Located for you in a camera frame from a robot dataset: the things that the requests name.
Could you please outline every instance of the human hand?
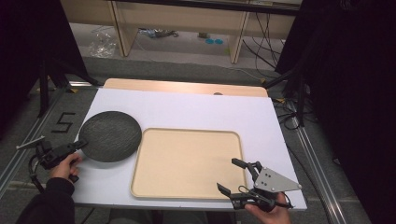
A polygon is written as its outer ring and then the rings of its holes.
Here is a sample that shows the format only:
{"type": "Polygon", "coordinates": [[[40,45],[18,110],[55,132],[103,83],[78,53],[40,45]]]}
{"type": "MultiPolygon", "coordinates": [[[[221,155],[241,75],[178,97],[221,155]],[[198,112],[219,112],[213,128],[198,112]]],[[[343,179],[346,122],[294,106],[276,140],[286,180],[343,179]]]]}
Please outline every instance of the human hand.
{"type": "Polygon", "coordinates": [[[63,161],[59,163],[59,165],[52,168],[49,172],[49,177],[60,177],[70,181],[73,184],[73,181],[69,179],[70,175],[78,175],[77,165],[82,161],[82,158],[78,153],[73,153],[68,155],[63,161]]]}
{"type": "MultiPolygon", "coordinates": [[[[279,203],[286,203],[286,198],[283,193],[278,193],[276,200],[279,203]]],[[[290,224],[289,211],[287,208],[276,206],[271,212],[266,213],[258,206],[253,204],[246,204],[245,209],[253,216],[255,216],[263,224],[290,224]]]]}

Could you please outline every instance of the round mesh plate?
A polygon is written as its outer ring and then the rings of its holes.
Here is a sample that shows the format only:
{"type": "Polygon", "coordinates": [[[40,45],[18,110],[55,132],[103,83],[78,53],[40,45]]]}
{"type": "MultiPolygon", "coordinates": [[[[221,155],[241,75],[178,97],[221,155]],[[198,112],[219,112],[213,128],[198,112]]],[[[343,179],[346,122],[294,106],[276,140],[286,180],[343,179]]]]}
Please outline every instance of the round mesh plate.
{"type": "Polygon", "coordinates": [[[88,142],[82,151],[96,161],[122,161],[137,151],[142,140],[139,123],[119,111],[99,113],[81,127],[78,138],[88,142]]]}

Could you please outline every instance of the black sleeve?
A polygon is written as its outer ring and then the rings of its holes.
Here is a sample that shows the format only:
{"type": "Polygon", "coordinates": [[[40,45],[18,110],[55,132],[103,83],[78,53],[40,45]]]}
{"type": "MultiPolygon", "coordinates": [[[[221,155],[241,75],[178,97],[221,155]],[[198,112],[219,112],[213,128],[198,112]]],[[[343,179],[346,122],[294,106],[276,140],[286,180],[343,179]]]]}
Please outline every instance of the black sleeve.
{"type": "Polygon", "coordinates": [[[17,223],[75,223],[72,199],[74,186],[68,180],[55,177],[47,182],[42,194],[36,195],[23,209],[17,223]]]}

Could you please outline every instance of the wooden tray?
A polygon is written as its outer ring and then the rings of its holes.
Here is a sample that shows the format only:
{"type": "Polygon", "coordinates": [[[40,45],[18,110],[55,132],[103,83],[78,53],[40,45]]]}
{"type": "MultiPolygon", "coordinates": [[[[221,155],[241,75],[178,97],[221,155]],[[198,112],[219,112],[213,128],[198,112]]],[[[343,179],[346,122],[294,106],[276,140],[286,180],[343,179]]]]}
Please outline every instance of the wooden tray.
{"type": "Polygon", "coordinates": [[[227,199],[217,184],[246,185],[239,135],[234,132],[147,129],[138,150],[131,192],[140,198],[227,199]]]}

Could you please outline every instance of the white tabletop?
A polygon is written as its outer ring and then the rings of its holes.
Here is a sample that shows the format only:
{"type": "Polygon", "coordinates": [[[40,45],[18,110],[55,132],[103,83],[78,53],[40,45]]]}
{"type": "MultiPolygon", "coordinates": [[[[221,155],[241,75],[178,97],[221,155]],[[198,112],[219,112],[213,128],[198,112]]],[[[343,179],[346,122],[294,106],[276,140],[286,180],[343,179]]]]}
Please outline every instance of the white tabletop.
{"type": "MultiPolygon", "coordinates": [[[[246,162],[259,161],[298,182],[270,98],[100,89],[84,121],[111,110],[131,115],[142,131],[174,128],[236,132],[246,162]]],[[[135,159],[135,154],[118,162],[99,162],[84,157],[79,165],[80,180],[73,194],[75,203],[142,209],[233,209],[229,200],[136,198],[130,192],[135,159]]],[[[251,175],[248,171],[246,175],[247,187],[252,189],[251,175]]],[[[294,209],[306,209],[300,190],[287,194],[294,209]]]]}

